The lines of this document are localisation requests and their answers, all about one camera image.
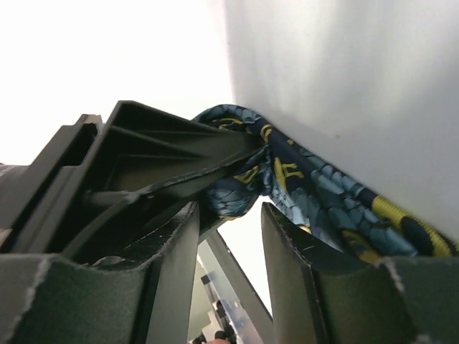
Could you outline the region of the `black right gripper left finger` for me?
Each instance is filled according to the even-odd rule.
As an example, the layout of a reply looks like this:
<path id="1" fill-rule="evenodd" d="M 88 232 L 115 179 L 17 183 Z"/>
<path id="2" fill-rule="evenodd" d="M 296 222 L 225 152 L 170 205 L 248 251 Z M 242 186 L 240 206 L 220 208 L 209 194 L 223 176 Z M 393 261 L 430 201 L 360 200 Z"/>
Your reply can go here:
<path id="1" fill-rule="evenodd" d="M 185 343 L 199 238 L 191 202 L 98 265 L 1 256 L 3 343 Z"/>

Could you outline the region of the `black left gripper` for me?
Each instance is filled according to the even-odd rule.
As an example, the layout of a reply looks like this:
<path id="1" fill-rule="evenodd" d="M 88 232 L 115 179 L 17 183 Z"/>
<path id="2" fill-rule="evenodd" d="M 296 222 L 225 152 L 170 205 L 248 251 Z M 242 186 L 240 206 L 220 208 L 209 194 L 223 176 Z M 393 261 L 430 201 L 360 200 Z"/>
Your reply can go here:
<path id="1" fill-rule="evenodd" d="M 261 149 L 216 129 L 122 100 L 110 117 L 62 126 L 28 166 L 1 166 L 1 252 L 112 256 L 165 224 Z"/>

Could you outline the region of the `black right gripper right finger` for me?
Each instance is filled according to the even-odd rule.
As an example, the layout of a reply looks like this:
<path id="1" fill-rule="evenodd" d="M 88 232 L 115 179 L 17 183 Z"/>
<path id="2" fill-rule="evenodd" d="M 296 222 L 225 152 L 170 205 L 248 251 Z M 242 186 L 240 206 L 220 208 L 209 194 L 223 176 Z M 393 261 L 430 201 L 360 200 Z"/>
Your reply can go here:
<path id="1" fill-rule="evenodd" d="M 262 240 L 278 343 L 456 343 L 458 259 L 368 264 L 262 205 Z"/>

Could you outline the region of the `blue yellow patterned tie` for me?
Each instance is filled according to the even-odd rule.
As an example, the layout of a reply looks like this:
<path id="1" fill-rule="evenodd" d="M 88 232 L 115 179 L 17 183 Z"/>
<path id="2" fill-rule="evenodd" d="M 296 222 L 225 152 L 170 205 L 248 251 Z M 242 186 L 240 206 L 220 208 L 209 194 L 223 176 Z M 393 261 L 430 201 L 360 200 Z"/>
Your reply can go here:
<path id="1" fill-rule="evenodd" d="M 238 219 L 267 196 L 297 227 L 364 262 L 458 255 L 457 242 L 302 147 L 259 113 L 217 105 L 197 121 L 262 142 L 234 175 L 206 190 L 207 207 L 219 218 Z"/>

